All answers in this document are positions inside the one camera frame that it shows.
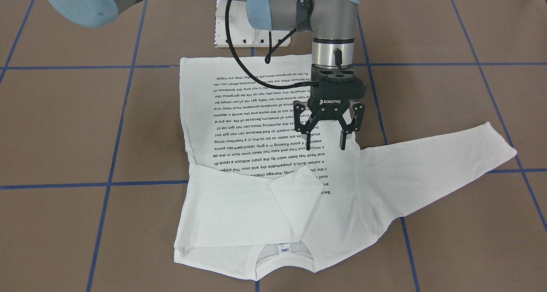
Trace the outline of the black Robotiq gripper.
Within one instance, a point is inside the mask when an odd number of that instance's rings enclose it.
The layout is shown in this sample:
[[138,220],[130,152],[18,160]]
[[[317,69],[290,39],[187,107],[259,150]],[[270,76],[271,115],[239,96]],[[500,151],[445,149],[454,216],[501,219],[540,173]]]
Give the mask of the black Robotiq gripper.
[[[365,109],[362,102],[350,101],[364,97],[365,85],[353,66],[334,69],[313,65],[311,77],[317,85],[311,87],[311,95],[307,102],[294,103],[294,129],[306,135],[306,150],[310,150],[311,133],[316,124],[324,120],[338,120],[341,125],[339,145],[341,150],[345,150],[347,136],[361,130]],[[343,113],[349,106],[353,118],[350,123],[346,123]],[[306,123],[302,123],[300,117],[307,108],[311,115]]]

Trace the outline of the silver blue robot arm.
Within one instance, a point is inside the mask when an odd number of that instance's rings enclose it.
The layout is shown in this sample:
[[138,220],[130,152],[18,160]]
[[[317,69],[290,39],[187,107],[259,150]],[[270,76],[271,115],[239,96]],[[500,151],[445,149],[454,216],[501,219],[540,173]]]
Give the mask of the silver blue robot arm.
[[[99,28],[114,21],[125,10],[144,0],[47,0],[64,18],[87,28]],[[192,0],[188,18],[203,18],[199,0]],[[205,0],[213,7],[218,0]],[[320,121],[336,121],[341,126],[340,148],[347,137],[361,129],[365,86],[353,69],[354,37],[360,0],[222,0],[225,42],[245,74],[256,83],[271,89],[309,87],[307,101],[295,101],[294,130],[306,138],[310,149],[312,130]],[[250,27],[268,32],[286,31],[276,44],[268,39],[265,57],[297,32],[312,34],[311,78],[305,82],[273,85],[254,76],[237,55],[230,32],[230,10],[233,2],[244,4],[245,21]]]

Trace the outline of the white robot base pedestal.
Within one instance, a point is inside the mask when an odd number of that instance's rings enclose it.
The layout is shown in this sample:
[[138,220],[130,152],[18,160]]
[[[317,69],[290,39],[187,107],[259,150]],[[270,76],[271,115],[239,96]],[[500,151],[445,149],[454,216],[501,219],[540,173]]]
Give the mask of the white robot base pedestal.
[[[216,23],[214,46],[228,48],[225,31],[226,0],[216,1]],[[231,2],[229,16],[230,34],[235,48],[268,47],[268,31],[251,27],[246,12],[246,3],[240,0]]]

